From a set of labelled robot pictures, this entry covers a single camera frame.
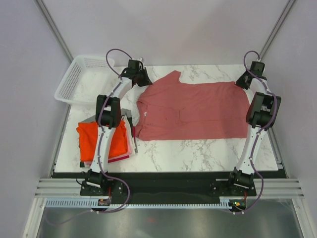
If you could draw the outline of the dusty pink t-shirt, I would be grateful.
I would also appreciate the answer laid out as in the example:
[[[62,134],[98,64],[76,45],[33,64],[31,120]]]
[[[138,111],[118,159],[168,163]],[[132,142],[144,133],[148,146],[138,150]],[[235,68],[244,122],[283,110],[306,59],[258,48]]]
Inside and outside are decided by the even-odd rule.
[[[234,82],[188,84],[173,71],[138,98],[137,138],[203,140],[245,138],[249,100]]]

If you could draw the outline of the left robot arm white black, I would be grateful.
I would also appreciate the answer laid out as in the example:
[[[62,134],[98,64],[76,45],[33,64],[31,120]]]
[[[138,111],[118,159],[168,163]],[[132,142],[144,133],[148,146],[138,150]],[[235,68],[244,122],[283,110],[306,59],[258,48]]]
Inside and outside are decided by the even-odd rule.
[[[130,59],[128,66],[119,75],[118,83],[108,95],[99,95],[96,103],[96,122],[99,126],[96,149],[92,164],[87,172],[85,183],[92,190],[103,195],[109,184],[104,174],[108,171],[108,156],[111,141],[121,122],[120,101],[134,85],[139,87],[152,85],[142,60]]]

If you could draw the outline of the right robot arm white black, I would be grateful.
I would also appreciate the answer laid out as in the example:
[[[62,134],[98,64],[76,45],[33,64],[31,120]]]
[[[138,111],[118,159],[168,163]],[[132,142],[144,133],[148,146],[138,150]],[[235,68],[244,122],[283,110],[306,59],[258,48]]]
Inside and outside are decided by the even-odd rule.
[[[248,132],[242,155],[230,173],[226,186],[232,195],[238,195],[253,185],[254,165],[261,142],[274,125],[281,104],[281,97],[272,93],[267,85],[264,68],[263,62],[253,61],[236,81],[237,86],[250,89],[254,96],[246,114]]]

